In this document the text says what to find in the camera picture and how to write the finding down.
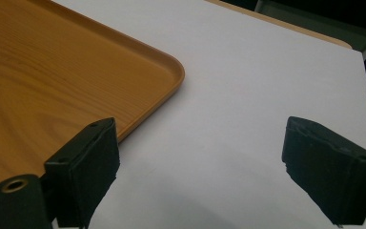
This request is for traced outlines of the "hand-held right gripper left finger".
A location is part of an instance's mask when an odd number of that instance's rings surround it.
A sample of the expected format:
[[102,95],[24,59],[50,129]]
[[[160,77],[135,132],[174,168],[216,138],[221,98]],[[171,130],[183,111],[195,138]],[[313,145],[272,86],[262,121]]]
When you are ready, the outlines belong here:
[[44,167],[57,194],[58,225],[87,229],[119,166],[112,117],[89,124],[51,156]]

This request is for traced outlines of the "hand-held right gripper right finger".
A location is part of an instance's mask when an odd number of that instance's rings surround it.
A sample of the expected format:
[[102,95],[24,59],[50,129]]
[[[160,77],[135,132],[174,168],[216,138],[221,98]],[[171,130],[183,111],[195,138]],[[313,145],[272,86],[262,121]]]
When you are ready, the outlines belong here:
[[366,219],[366,150],[325,126],[287,120],[282,161],[291,179],[334,225]]

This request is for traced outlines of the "wooden tray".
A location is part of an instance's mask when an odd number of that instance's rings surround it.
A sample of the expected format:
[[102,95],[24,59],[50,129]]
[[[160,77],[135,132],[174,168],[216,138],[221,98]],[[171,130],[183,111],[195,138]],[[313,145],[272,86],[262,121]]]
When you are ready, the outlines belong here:
[[51,0],[0,0],[0,181],[107,117],[124,139],[181,85],[174,57]]

